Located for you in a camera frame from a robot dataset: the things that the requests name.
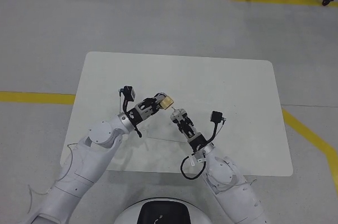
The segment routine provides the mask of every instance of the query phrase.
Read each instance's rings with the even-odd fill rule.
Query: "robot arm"
[[[129,101],[134,101],[132,87],[119,90],[124,94],[123,113],[113,120],[100,121],[89,129],[66,159],[59,179],[51,188],[44,201],[33,209],[21,223],[69,223],[69,219],[83,195],[99,180],[122,143],[122,136],[133,130],[140,133],[136,125],[167,109],[173,101],[164,93],[146,98],[130,111]],[[95,150],[97,144],[105,150]]]
[[[234,223],[240,224],[270,223],[264,213],[261,201],[256,197],[251,187],[251,183],[246,181],[230,158],[221,158],[217,148],[211,143],[216,136],[217,125],[221,121],[226,121],[222,117],[222,113],[213,111],[211,114],[211,121],[215,123],[215,129],[209,140],[206,140],[200,132],[196,131],[184,109],[174,109],[171,120],[186,136],[195,158],[205,160],[203,170],[200,173],[202,173],[205,183],[229,218]]]

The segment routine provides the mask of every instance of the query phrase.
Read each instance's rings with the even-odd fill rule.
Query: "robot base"
[[[150,198],[125,209],[114,224],[212,224],[197,207],[174,198]]]

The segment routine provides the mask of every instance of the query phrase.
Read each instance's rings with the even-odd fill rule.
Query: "yellow floor line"
[[[0,91],[1,102],[29,102],[38,104],[74,104],[75,95],[70,94],[43,94],[33,92],[2,92]],[[285,123],[301,134],[311,144],[320,149],[327,157],[332,178],[338,194],[338,154],[336,150],[325,142],[318,135],[293,117],[282,108]]]
[[[338,154],[336,150],[283,108],[282,114],[286,124],[326,155],[338,195]]]
[[[304,6],[321,6],[322,1],[319,0],[232,0],[233,2],[249,2],[249,3],[270,3],[270,4],[298,4]],[[325,7],[338,7],[338,2],[330,2]]]
[[[74,104],[75,95],[42,94],[34,92],[2,92],[1,102],[31,102],[36,104]]]

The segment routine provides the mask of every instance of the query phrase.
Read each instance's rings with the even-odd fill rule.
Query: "gray floor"
[[[0,91],[75,94],[90,51],[264,59],[283,107],[338,151],[338,8],[214,1],[0,1]],[[27,212],[27,184],[46,191],[72,106],[0,102],[0,223]],[[272,223],[338,223],[325,156],[286,126],[294,173],[253,187]],[[147,197],[194,203],[228,219],[201,180],[108,171],[71,223],[113,223]],[[41,201],[34,197],[34,205]]]

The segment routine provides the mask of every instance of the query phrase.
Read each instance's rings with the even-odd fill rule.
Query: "white table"
[[[214,140],[244,175],[293,173],[272,64],[264,60],[90,52],[87,54],[63,146],[61,164],[77,142],[100,120],[119,113],[118,89],[133,86],[136,101],[165,92],[174,107],[185,108],[198,131],[209,139],[211,111],[227,118]],[[191,153],[170,121],[172,109],[159,111],[124,138],[108,170],[180,172]],[[186,172],[197,172],[198,166]]]

